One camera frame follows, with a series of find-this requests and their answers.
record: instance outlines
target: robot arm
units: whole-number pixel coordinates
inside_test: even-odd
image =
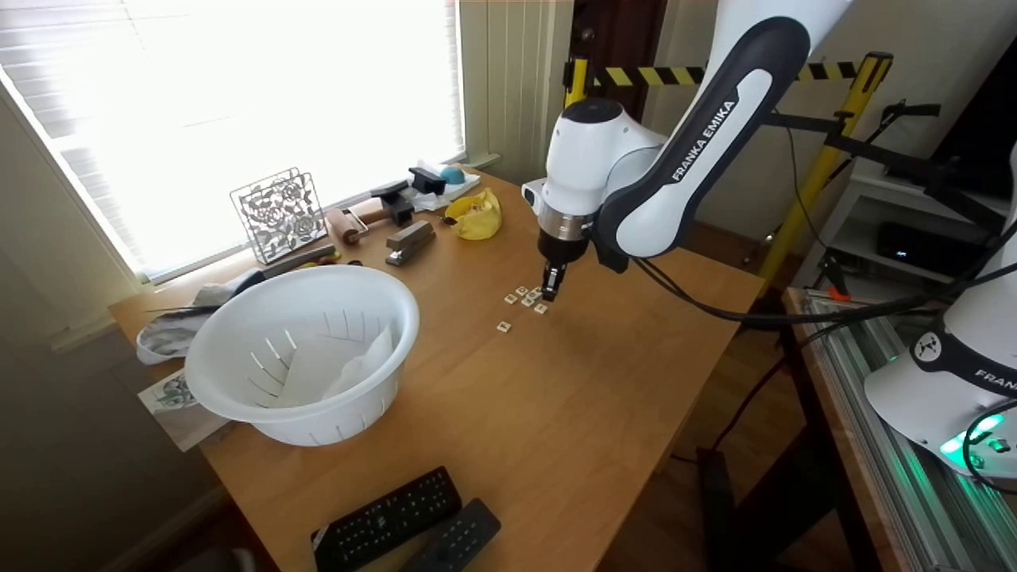
[[[553,127],[547,180],[526,187],[555,298],[564,265],[594,240],[600,265],[679,243],[703,195],[786,94],[849,0],[721,0],[712,66],[673,133],[638,127],[613,102],[578,102]]]

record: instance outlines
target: window blinds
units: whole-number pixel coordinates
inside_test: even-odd
[[[0,0],[0,66],[150,281],[242,243],[247,180],[329,203],[464,153],[458,0]]]

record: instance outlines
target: remote control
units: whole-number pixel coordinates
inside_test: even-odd
[[[444,466],[435,466],[393,491],[337,519],[316,537],[316,572],[359,570],[401,546],[412,534],[452,519],[462,495]]]
[[[500,534],[502,520],[474,498],[411,559],[405,572],[458,572]]]

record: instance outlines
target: floor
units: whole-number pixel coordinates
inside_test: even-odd
[[[743,237],[695,230],[693,250],[745,267],[754,243]],[[693,572],[705,570],[703,526],[695,498],[695,448],[708,445],[737,409],[754,381],[779,359],[775,332],[743,329],[723,352],[717,373],[705,383],[684,435],[671,459],[654,469],[616,544],[605,557],[600,572]],[[800,430],[800,409],[787,375],[779,375],[743,412],[737,430],[723,439],[735,491],[745,491],[768,460]],[[174,570],[203,550],[247,546],[260,572],[269,572],[268,553],[234,507],[192,532],[185,544],[172,546],[154,570]],[[819,520],[796,546],[783,557],[783,570],[851,570],[837,519]]]

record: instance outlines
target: yellow and black striped tape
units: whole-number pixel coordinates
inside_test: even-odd
[[[703,82],[703,66],[600,66],[592,71],[592,85],[616,85],[616,88],[633,88],[633,85],[698,85]],[[856,60],[819,60],[800,66],[796,80],[800,82],[837,82],[837,80],[856,80],[858,62]]]

